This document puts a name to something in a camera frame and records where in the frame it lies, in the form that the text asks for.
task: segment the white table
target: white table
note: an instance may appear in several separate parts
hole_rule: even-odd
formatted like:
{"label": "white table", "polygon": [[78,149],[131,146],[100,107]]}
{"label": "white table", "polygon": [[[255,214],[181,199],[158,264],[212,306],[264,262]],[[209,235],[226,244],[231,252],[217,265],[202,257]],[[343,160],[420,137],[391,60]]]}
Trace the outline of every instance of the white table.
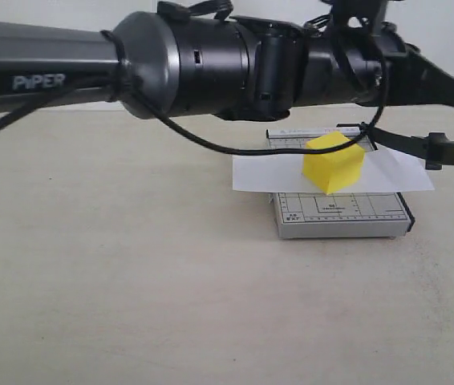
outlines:
{"label": "white table", "polygon": [[[181,119],[223,144],[276,124]],[[454,110],[381,127],[454,140]],[[0,134],[0,385],[454,383],[454,168],[406,194],[403,239],[279,241],[231,159],[126,112],[33,115]]]}

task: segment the yellow cube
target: yellow cube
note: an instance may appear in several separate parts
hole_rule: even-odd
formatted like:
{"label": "yellow cube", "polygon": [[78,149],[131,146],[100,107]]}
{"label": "yellow cube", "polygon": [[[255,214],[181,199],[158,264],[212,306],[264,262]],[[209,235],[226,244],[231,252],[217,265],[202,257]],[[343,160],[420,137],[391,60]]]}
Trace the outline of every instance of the yellow cube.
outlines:
{"label": "yellow cube", "polygon": [[[324,149],[345,144],[349,139],[341,132],[332,132],[306,144],[309,149]],[[304,155],[303,175],[325,194],[330,195],[355,184],[361,177],[364,148],[358,144],[323,155]]]}

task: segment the white paper sheet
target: white paper sheet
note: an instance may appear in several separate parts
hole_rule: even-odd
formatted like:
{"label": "white paper sheet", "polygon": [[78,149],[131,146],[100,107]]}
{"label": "white paper sheet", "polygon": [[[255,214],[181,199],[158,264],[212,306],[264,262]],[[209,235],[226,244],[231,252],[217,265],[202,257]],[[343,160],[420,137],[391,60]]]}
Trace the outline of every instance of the white paper sheet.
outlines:
{"label": "white paper sheet", "polygon": [[[321,193],[302,175],[303,155],[235,156],[233,189],[253,193]],[[432,191],[424,165],[414,156],[389,148],[368,152],[360,180],[336,193]]]}

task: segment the robotic arm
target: robotic arm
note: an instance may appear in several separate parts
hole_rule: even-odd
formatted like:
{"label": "robotic arm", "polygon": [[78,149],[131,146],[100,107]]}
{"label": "robotic arm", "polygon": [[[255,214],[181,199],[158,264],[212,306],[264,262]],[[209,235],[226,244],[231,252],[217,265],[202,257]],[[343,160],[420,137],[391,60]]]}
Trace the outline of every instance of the robotic arm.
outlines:
{"label": "robotic arm", "polygon": [[[0,22],[0,112],[65,87],[72,92],[39,107],[120,101],[177,131],[171,117],[275,122],[293,107],[324,104],[454,107],[454,78],[384,22],[387,0],[324,2],[330,13],[304,26],[229,17],[229,0],[159,2],[156,13],[131,14],[113,31]],[[361,26],[349,26],[352,18]],[[454,142],[444,134],[410,138],[375,123],[364,133],[376,142],[430,169],[454,165]]]}

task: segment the white wall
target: white wall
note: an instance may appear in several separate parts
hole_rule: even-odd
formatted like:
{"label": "white wall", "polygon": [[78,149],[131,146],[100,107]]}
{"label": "white wall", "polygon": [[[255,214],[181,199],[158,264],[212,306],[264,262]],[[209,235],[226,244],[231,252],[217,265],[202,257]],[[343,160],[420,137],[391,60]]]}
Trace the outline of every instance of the white wall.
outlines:
{"label": "white wall", "polygon": [[[101,30],[115,27],[132,11],[155,10],[156,3],[156,0],[0,0],[0,21]],[[194,1],[181,3],[189,5]],[[233,0],[233,3],[236,14],[299,24],[328,11],[318,0]],[[408,42],[419,46],[424,55],[454,75],[454,0],[392,2],[387,19],[398,24],[399,33]]]}

